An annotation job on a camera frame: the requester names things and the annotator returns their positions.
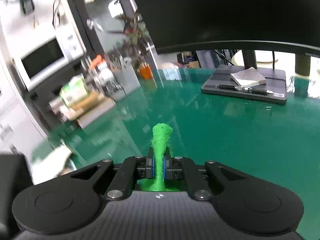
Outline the green tissue pack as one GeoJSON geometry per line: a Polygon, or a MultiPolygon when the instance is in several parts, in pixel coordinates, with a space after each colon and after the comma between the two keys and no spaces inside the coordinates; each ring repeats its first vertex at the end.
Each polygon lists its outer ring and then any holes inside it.
{"type": "Polygon", "coordinates": [[[71,107],[88,95],[89,91],[82,74],[72,77],[70,81],[60,89],[59,92],[60,98],[67,107],[71,107]]]}

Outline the white microwave oven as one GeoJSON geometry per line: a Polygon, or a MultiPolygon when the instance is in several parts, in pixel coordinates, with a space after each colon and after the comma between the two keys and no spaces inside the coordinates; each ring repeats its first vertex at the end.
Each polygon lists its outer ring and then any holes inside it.
{"type": "Polygon", "coordinates": [[[17,72],[30,91],[71,62],[84,50],[73,27],[58,27],[46,42],[22,57],[14,57],[17,72]]]}

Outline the orange cup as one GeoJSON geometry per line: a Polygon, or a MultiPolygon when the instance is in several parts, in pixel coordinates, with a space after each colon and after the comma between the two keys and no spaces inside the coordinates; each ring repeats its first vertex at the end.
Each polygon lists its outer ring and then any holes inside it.
{"type": "Polygon", "coordinates": [[[146,62],[141,63],[139,65],[139,72],[140,72],[141,77],[144,80],[149,80],[149,79],[153,78],[153,73],[152,73],[152,70],[150,68],[150,65],[148,63],[146,63],[146,62]]]}

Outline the grey monitor stand base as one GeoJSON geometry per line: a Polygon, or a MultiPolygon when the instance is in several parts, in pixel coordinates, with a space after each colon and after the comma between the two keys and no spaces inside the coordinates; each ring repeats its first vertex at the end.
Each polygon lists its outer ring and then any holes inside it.
{"type": "Polygon", "coordinates": [[[284,105],[287,102],[283,70],[219,66],[202,85],[204,94],[232,96],[284,105]]]}

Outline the grey notepad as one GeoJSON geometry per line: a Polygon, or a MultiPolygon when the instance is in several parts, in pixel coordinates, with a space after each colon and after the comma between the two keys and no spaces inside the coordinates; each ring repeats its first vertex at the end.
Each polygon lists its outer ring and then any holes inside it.
{"type": "Polygon", "coordinates": [[[253,87],[266,84],[266,78],[253,67],[237,73],[231,73],[231,78],[240,87],[253,87]]]}

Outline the stack of books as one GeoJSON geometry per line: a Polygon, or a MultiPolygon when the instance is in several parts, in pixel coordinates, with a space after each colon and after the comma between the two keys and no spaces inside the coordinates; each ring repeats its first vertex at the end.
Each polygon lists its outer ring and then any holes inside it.
{"type": "Polygon", "coordinates": [[[59,115],[63,122],[73,121],[84,129],[115,105],[112,98],[104,96],[103,93],[92,91],[71,106],[67,106],[58,96],[49,103],[49,109],[55,115],[59,115]]]}

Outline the grey desk organiser box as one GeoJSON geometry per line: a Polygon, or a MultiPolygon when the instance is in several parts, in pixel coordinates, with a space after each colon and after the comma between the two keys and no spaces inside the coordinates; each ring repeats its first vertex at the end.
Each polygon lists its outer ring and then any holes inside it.
{"type": "Polygon", "coordinates": [[[140,88],[140,82],[132,64],[127,64],[126,68],[112,70],[113,75],[120,86],[120,89],[113,93],[112,98],[115,102],[123,100],[132,92],[140,88]]]}

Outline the black pen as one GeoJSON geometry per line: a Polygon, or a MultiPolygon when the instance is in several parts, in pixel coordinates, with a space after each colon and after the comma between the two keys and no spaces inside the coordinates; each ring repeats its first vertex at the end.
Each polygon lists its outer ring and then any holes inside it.
{"type": "Polygon", "coordinates": [[[268,89],[240,87],[240,86],[233,86],[233,85],[217,85],[216,88],[239,91],[239,92],[246,92],[246,93],[252,93],[252,94],[259,94],[259,95],[273,95],[274,94],[273,91],[268,90],[268,89]]]}

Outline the potted plant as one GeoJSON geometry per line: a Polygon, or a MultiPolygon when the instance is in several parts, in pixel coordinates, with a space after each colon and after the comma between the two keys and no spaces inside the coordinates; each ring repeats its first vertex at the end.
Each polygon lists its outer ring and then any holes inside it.
{"type": "Polygon", "coordinates": [[[116,16],[116,20],[124,23],[122,30],[107,30],[108,34],[123,35],[125,39],[121,48],[138,62],[144,62],[147,55],[147,46],[152,42],[149,31],[139,9],[135,10],[134,16],[126,14],[116,16]]]}

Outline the green cleaning cloth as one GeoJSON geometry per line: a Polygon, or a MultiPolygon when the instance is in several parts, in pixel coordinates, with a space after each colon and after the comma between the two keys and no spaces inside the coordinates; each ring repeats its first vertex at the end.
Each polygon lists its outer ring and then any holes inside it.
{"type": "Polygon", "coordinates": [[[165,123],[158,123],[153,127],[151,146],[155,156],[155,177],[137,181],[137,190],[154,192],[185,191],[182,180],[165,181],[164,179],[164,154],[172,132],[173,129],[165,123]]]}

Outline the black curved monitor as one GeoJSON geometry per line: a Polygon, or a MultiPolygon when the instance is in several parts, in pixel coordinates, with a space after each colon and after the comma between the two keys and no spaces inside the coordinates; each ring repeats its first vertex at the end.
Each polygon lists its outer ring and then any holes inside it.
{"type": "Polygon", "coordinates": [[[160,54],[252,49],[319,55],[319,0],[135,0],[160,54]]]}

